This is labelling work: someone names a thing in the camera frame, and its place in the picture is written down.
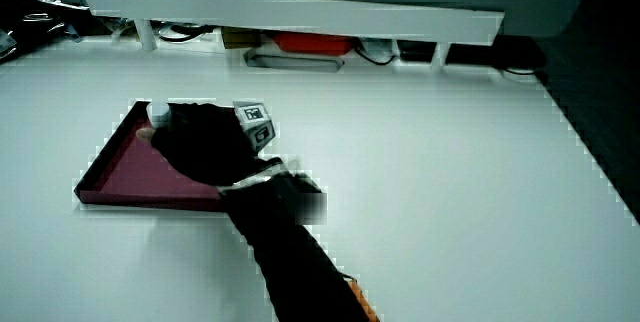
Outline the person's right hand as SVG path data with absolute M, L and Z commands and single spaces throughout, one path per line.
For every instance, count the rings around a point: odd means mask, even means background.
M 174 104 L 170 112 L 168 126 L 140 128 L 136 137 L 195 182 L 229 187 L 282 162 L 258 156 L 231 107 Z

